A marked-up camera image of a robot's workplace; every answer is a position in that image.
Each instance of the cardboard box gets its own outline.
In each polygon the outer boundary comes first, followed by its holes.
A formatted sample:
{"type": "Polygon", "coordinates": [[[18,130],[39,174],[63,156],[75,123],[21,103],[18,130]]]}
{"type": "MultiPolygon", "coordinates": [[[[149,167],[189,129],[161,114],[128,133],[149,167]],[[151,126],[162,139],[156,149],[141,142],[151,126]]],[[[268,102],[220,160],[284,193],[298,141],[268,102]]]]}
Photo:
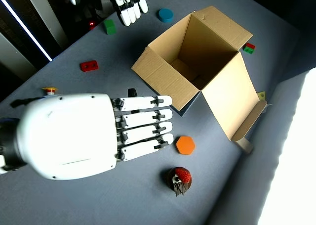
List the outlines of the cardboard box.
{"type": "Polygon", "coordinates": [[[146,48],[132,69],[181,111],[202,92],[229,140],[244,138],[267,102],[259,100],[239,52],[252,34],[211,6],[193,12],[146,48]]]}

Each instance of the orange hexagon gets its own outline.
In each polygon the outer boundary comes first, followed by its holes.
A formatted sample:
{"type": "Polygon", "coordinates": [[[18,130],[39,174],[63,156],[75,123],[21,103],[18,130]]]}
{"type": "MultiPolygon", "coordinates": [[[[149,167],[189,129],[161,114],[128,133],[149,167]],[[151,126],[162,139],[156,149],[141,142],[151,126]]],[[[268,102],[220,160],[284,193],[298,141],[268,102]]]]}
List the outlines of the orange hexagon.
{"type": "Polygon", "coordinates": [[[180,154],[190,155],[195,149],[196,145],[194,141],[189,136],[181,136],[179,137],[176,147],[180,154]]]}

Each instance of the strawberry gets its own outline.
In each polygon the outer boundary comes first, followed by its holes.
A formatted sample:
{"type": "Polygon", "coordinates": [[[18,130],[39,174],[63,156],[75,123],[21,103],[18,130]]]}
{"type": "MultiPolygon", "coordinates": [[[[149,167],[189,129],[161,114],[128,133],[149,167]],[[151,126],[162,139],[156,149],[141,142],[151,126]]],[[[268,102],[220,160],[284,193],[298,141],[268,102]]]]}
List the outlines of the strawberry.
{"type": "Polygon", "coordinates": [[[183,183],[189,183],[191,180],[191,175],[190,172],[183,168],[183,167],[177,167],[175,169],[175,173],[178,175],[179,179],[183,182],[183,183]]]}

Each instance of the green lego brick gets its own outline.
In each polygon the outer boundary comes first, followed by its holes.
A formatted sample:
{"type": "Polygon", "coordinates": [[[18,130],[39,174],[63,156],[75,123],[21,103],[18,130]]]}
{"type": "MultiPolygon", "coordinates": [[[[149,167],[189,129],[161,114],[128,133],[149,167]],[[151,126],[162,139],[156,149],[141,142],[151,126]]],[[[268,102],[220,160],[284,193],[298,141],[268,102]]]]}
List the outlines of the green lego brick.
{"type": "Polygon", "coordinates": [[[254,49],[245,46],[245,47],[243,48],[243,51],[252,54],[252,53],[254,52],[254,49]]]}
{"type": "Polygon", "coordinates": [[[117,32],[113,20],[105,20],[103,25],[108,35],[113,35],[117,32]]]}

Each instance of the gray table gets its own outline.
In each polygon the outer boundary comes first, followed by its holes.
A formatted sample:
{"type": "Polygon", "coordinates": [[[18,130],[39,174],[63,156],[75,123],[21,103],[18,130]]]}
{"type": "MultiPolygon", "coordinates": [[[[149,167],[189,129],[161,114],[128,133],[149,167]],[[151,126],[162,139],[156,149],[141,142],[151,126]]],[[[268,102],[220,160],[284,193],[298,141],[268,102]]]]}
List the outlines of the gray table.
{"type": "MultiPolygon", "coordinates": [[[[275,87],[296,43],[298,32],[252,0],[147,0],[149,12],[130,27],[119,23],[107,36],[103,26],[83,36],[26,81],[0,104],[0,116],[20,117],[12,109],[17,98],[42,96],[40,88],[55,86],[59,93],[96,92],[110,97],[153,91],[130,69],[144,47],[171,26],[156,18],[160,8],[174,11],[174,21],[193,10],[214,5],[254,34],[252,55],[242,53],[257,91],[275,87]],[[82,72],[79,63],[95,59],[99,70],[82,72]]],[[[202,95],[185,116],[174,113],[175,136],[190,135],[196,149],[190,156],[175,147],[122,162],[114,170],[72,181],[51,181],[29,166],[0,177],[0,224],[202,224],[207,219],[241,151],[229,142],[202,95]],[[171,167],[190,170],[193,183],[185,196],[175,197],[161,179],[171,167]]]]}

